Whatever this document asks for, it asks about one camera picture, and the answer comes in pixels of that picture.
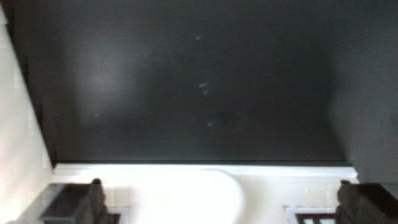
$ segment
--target white floor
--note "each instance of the white floor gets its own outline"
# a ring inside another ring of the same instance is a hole
[[[242,224],[288,224],[286,207],[332,210],[339,181],[357,182],[354,168],[339,167],[87,164],[59,164],[51,182],[89,183],[101,178],[107,205],[130,207],[128,223],[167,224],[172,189],[201,169],[227,171],[242,183],[247,198]]]

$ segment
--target white surface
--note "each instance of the white surface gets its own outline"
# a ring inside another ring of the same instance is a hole
[[[284,207],[336,207],[339,181],[357,182],[355,170],[338,167],[89,164],[60,164],[51,182],[89,183],[101,178],[107,205],[131,207],[130,224],[169,224],[162,217],[178,197],[174,190],[187,186],[188,176],[201,169],[226,170],[236,176],[245,194],[238,224],[288,224]],[[211,204],[211,197],[201,196]]]
[[[14,220],[50,182],[51,168],[16,64],[0,25],[0,223]]]
[[[183,174],[201,169],[224,170],[234,175],[266,177],[357,177],[352,167],[297,167],[245,165],[112,165],[112,164],[57,164],[55,175],[162,175]]]
[[[163,207],[163,223],[234,224],[243,210],[240,184],[224,172],[201,170],[183,177],[169,189],[171,201]]]

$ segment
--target white wall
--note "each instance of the white wall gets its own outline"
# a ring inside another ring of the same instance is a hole
[[[0,6],[0,223],[27,209],[51,178],[51,166]]]

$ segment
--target white curved object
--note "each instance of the white curved object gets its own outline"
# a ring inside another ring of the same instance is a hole
[[[185,176],[172,191],[167,208],[172,224],[236,224],[243,213],[243,190],[233,176],[219,170],[201,170]]]

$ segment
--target dark gray panel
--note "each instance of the dark gray panel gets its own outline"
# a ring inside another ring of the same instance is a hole
[[[345,161],[327,122],[339,1],[18,1],[60,161]]]

